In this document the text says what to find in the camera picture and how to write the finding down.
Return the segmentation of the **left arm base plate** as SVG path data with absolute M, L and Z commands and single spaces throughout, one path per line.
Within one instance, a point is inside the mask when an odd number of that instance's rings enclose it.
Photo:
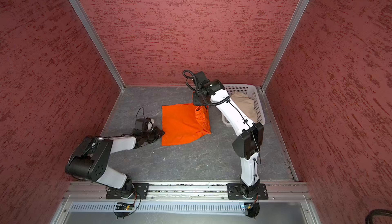
M 130 191 L 106 187 L 106 199 L 120 199 L 130 201 L 132 199 L 146 199 L 149 191 L 149 183 L 133 183 Z

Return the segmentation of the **beige shorts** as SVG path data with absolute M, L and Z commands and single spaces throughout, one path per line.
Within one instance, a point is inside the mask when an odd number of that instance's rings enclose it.
M 237 91 L 231 94 L 231 99 L 239 107 L 239 109 L 254 123 L 258 122 L 257 113 L 254 107 L 254 101 L 246 94 Z

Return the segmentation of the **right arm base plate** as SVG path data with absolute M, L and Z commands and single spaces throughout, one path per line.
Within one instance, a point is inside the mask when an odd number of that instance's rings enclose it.
M 230 200 L 268 200 L 266 185 L 261 183 L 256 183 L 251 187 L 240 183 L 230 183 L 227 184 L 227 192 Z

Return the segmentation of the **white plastic laundry basket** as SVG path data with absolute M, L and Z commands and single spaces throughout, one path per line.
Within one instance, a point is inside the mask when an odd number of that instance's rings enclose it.
M 258 117 L 257 123 L 261 123 L 263 126 L 265 125 L 263 107 L 255 86 L 247 84 L 224 84 L 224 86 L 230 96 L 233 92 L 237 91 L 239 93 L 246 94 L 250 99 L 252 99 L 254 101 L 254 107 Z

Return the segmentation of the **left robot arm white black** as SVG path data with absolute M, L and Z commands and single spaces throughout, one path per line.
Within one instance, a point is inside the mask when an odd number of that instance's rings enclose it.
M 70 156 L 65 172 L 104 185 L 106 199 L 146 199 L 149 184 L 133 184 L 130 176 L 108 165 L 109 158 L 114 153 L 154 143 L 164 134 L 163 130 L 153 127 L 145 132 L 135 129 L 132 134 L 117 137 L 87 136 Z

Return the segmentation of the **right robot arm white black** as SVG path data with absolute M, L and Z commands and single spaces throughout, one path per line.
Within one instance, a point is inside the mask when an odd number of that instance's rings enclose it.
M 240 110 L 220 81 L 211 82 L 195 77 L 192 80 L 195 85 L 192 88 L 194 105 L 217 107 L 235 131 L 237 138 L 232 147 L 241 161 L 239 192 L 244 198 L 255 198 L 260 185 L 257 159 L 263 139 L 263 125 L 253 122 Z

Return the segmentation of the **orange shorts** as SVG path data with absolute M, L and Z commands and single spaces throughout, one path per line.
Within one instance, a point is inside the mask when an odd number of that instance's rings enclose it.
M 174 146 L 194 142 L 211 134 L 209 107 L 176 104 L 162 107 L 161 145 Z

